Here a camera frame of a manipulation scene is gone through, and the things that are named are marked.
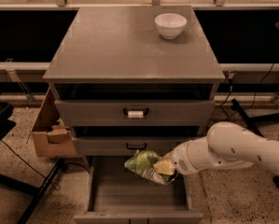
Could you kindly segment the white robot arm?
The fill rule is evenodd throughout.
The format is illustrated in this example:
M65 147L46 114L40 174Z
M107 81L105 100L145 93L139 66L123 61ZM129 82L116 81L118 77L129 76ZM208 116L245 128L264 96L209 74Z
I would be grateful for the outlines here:
M207 135L175 147L153 164L159 174L192 175L205 169L243 169L257 164L279 175L279 141L231 122L214 124Z

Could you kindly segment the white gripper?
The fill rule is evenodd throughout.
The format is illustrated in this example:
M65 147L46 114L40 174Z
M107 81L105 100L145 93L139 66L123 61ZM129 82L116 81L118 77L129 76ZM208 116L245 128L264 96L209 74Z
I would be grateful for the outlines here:
M187 147L188 142L178 145L172 153L169 152L156 161L153 167L161 175L173 175L175 170L181 175L190 175L191 165L188 160Z

